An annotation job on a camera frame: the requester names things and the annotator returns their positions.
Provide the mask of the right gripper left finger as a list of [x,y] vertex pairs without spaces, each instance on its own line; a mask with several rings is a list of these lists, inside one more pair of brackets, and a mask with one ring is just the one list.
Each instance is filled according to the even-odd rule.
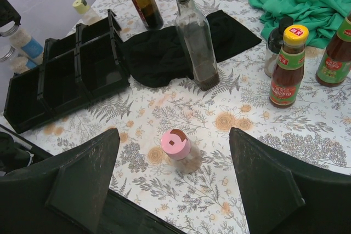
[[109,129],[1,177],[1,233],[96,233],[119,144]]

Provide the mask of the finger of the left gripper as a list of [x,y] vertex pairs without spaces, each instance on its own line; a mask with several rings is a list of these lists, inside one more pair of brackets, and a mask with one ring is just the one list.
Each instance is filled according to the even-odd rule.
[[8,0],[1,0],[1,36],[6,37],[20,26],[21,16]]

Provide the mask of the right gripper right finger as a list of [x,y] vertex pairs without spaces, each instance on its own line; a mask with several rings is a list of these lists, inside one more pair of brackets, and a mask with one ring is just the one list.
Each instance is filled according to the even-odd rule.
[[350,233],[350,176],[276,150],[239,128],[231,157],[250,233]]

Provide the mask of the blue label spice jar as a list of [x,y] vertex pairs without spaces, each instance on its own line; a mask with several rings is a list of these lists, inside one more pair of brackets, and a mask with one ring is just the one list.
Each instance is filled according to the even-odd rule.
[[36,65],[43,62],[44,48],[22,26],[11,21],[1,27],[1,36],[8,38],[11,46],[26,55]]

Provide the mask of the silver lid spice jar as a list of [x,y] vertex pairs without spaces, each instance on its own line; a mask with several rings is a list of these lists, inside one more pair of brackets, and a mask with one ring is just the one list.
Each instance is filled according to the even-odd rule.
[[33,61],[21,55],[11,45],[1,47],[1,66],[3,65],[17,75],[34,69],[37,66]]

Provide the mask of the yellow cap spice bottle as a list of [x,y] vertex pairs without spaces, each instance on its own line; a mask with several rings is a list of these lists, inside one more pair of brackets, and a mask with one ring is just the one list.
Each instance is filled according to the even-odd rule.
[[82,16],[82,21],[85,25],[89,26],[101,20],[100,16],[90,7],[86,0],[75,0],[72,6]]

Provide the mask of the pink cap spice bottle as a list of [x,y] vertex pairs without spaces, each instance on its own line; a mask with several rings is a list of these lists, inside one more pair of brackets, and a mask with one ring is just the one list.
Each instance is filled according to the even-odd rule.
[[201,167],[201,151],[182,130],[165,132],[161,138],[161,147],[178,172],[189,174]]

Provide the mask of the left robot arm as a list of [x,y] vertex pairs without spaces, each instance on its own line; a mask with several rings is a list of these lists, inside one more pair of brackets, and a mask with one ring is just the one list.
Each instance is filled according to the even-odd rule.
[[[21,16],[8,0],[1,0],[1,36],[12,33],[20,26]],[[32,145],[1,126],[1,176],[33,163]]]

